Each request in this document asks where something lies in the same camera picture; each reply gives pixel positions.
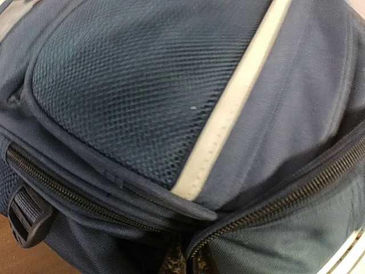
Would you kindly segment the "navy blue backpack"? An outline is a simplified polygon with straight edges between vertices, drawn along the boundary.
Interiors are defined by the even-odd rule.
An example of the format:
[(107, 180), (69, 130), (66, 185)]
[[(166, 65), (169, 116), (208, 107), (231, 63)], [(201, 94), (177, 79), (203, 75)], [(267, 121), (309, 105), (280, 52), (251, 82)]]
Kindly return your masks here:
[(2, 1), (1, 213), (83, 273), (318, 273), (364, 228), (346, 1)]

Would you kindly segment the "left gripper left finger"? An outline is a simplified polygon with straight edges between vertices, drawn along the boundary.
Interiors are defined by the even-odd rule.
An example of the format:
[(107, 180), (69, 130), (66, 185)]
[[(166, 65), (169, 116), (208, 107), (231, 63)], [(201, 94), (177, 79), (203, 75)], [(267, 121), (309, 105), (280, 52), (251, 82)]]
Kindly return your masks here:
[(185, 256), (180, 236), (176, 236), (172, 241), (160, 267), (159, 274), (185, 274)]

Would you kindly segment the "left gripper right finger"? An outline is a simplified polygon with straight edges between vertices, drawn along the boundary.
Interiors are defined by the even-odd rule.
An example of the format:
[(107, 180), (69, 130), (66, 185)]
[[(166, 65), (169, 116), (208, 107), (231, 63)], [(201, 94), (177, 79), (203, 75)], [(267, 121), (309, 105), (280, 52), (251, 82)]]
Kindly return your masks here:
[(209, 247), (202, 247), (192, 259), (192, 273), (218, 274), (218, 268)]

